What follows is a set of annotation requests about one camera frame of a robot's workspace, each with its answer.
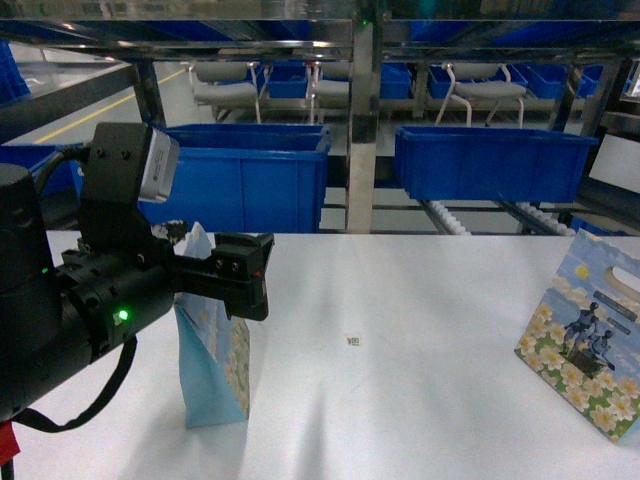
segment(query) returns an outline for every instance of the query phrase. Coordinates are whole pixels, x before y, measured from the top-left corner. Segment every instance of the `blue paper bag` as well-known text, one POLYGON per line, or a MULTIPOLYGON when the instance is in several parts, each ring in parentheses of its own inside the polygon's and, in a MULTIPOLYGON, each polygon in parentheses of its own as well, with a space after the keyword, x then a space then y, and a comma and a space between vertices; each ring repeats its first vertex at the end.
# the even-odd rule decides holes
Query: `blue paper bag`
MULTIPOLYGON (((196 223, 185 255, 206 258, 211 248, 204 229, 196 223)), ((187 293, 176 299, 174 308, 187 427, 247 420, 249 329, 244 319, 228 319, 220 300, 187 293)))

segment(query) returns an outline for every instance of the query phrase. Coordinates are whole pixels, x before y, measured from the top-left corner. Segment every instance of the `black cable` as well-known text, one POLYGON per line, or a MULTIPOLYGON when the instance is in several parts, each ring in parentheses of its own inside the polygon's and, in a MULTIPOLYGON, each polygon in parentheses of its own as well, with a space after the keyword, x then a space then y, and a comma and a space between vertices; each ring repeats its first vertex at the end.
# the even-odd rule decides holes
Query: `black cable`
POLYGON ((107 384, 100 392, 100 395, 98 395, 98 398, 94 400, 89 408, 78 415, 77 418, 70 420, 64 425, 58 425, 42 413, 31 408, 25 408, 22 412, 13 417, 11 421, 46 433, 66 432, 67 430, 73 430, 74 428, 84 425, 100 413, 118 392, 120 385, 122 385, 122 382, 127 376, 127 373, 129 373, 129 369, 133 363, 137 344, 138 340, 135 336, 124 342, 122 351, 120 352, 118 365, 111 375, 111 378, 107 381, 107 384))
POLYGON ((51 177, 51 174, 55 171, 58 166, 62 163, 67 162, 69 160, 78 160, 80 163, 85 163, 89 158, 89 151, 91 150, 90 144, 85 144, 80 147, 65 147, 59 151, 57 151, 48 161, 44 164, 44 166, 38 172, 38 175, 35 178, 35 186, 36 193, 38 197, 42 195, 44 191, 44 187, 51 177))
POLYGON ((14 480, 13 475, 13 459, 9 460, 1 467, 2 471, 2 480, 14 480))

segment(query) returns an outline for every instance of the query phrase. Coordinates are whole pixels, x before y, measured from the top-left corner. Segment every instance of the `yellow floor line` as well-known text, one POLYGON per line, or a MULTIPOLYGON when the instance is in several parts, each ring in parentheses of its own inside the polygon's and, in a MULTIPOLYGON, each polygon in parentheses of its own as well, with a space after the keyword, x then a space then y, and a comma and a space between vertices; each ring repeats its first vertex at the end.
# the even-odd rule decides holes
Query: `yellow floor line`
MULTIPOLYGON (((159 80, 158 81, 158 85, 162 85, 163 83, 168 82, 169 80, 171 80, 173 78, 176 78, 178 75, 180 75, 180 74, 182 74, 184 72, 185 72, 184 70, 178 70, 177 72, 174 72, 171 75, 168 75, 168 76, 164 77, 162 80, 159 80)), ((87 115, 85 117, 82 117, 81 119, 76 120, 75 122, 71 122, 70 124, 65 125, 64 127, 59 128, 55 132, 52 132, 52 133, 50 133, 48 135, 45 135, 44 137, 40 137, 39 139, 37 139, 33 143, 38 144, 38 143, 44 143, 47 140, 51 140, 53 137, 56 137, 56 136, 60 135, 61 133, 67 132, 67 131, 71 130, 72 128, 77 127, 81 123, 84 123, 87 120, 91 120, 92 118, 95 118, 98 115, 101 115, 104 112, 107 112, 107 111, 111 110, 112 108, 117 107, 118 105, 122 105, 123 103, 128 102, 129 100, 131 100, 132 98, 135 98, 134 94, 127 95, 126 97, 121 98, 120 100, 115 101, 112 104, 107 105, 106 107, 100 108, 99 110, 96 110, 95 112, 90 113, 89 115, 87 115)))

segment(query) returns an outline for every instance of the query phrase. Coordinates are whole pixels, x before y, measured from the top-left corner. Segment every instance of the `gray floor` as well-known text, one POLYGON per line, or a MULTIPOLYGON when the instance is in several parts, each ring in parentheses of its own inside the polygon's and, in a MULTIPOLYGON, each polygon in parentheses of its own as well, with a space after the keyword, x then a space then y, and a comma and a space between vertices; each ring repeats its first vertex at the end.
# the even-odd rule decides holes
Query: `gray floor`
MULTIPOLYGON (((179 63, 156 63, 156 73, 160 81, 160 92, 168 126, 188 123, 209 123, 213 120, 211 110, 207 107, 196 107, 190 90, 188 75, 181 73, 171 77, 176 72, 184 72, 185 65, 179 63)), ((425 118, 412 120, 409 114, 388 116, 381 115, 378 130, 378 154, 393 155, 395 128, 398 125, 420 123, 432 125, 436 112, 427 112, 425 118)), ((474 123, 483 124, 484 115, 474 116, 474 123)), ((306 122, 306 112, 265 111, 265 122, 306 122)), ((39 128, 27 135, 15 139, 11 143, 48 143, 66 144, 89 140, 93 137, 95 126, 99 122, 140 121, 138 107, 133 97, 133 89, 129 88, 116 95, 112 95, 94 105, 86 107, 72 115, 39 128)), ((234 111, 224 121, 255 121, 252 111, 234 111)), ((346 112, 328 112, 325 121, 331 125, 333 154, 345 154, 347 150, 347 118, 346 112)), ((445 115, 443 124, 460 125, 463 121, 461 112, 445 115)), ((528 112, 525 115, 527 128, 546 128, 548 118, 539 112, 528 112)), ((505 112, 496 115, 494 126, 516 128, 515 112, 505 112)), ((568 125, 569 133, 579 133, 579 117, 572 119, 568 125)), ((344 189, 329 188, 326 203, 344 204, 344 189)), ((455 206, 492 206, 491 202, 444 202, 445 205, 455 206)), ((403 190, 376 189, 375 205, 416 206, 417 202, 409 199, 403 190)), ((516 220, 505 213, 466 213, 456 212, 460 222, 472 232, 490 232, 513 234, 519 230, 516 220)), ((345 212, 343 209, 323 209, 321 229, 341 230, 345 226, 345 212)), ((622 228, 607 222, 608 227, 622 228)), ((372 228, 375 231, 390 232, 435 232, 436 229, 428 217, 417 210, 374 210, 372 228)))

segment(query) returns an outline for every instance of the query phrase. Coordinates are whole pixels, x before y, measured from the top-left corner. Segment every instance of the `metal pole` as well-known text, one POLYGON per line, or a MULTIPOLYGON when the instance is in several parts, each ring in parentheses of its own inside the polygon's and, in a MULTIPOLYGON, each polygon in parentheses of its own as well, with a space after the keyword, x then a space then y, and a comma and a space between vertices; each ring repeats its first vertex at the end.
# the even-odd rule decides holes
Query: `metal pole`
POLYGON ((373 210, 376 136, 380 113, 383 0, 357 0, 353 26, 353 67, 349 89, 346 229, 369 233, 373 210))
POLYGON ((549 130, 564 132, 564 128, 569 120, 569 115, 571 115, 573 101, 576 98, 578 88, 580 88, 581 79, 582 67, 569 66, 564 90, 562 94, 556 98, 556 103, 553 107, 549 130))
POLYGON ((166 127, 167 121, 164 118, 160 88, 158 87, 158 78, 153 68, 153 62, 136 62, 134 67, 136 68, 138 79, 133 89, 140 109, 140 118, 143 122, 166 127))
POLYGON ((418 63, 416 73, 416 88, 413 92, 413 112, 412 118, 422 118, 424 116, 424 101, 427 95, 427 77, 429 76, 429 64, 418 63))

